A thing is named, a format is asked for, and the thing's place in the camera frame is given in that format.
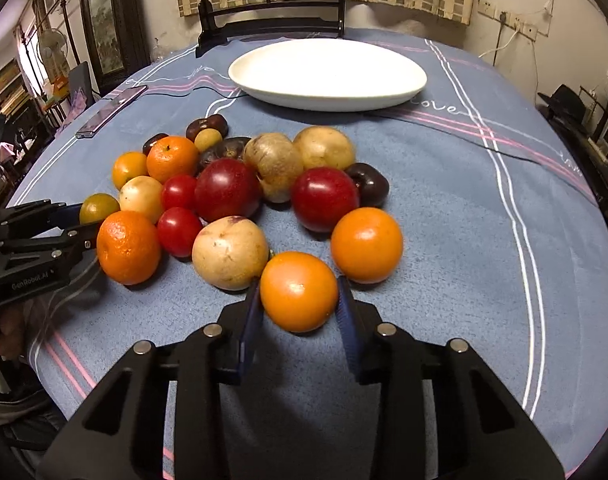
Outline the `person left hand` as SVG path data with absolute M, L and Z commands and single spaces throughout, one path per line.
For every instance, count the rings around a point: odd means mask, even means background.
M 17 360 L 24 352 L 25 318 L 20 304 L 8 307 L 0 314 L 0 356 Z

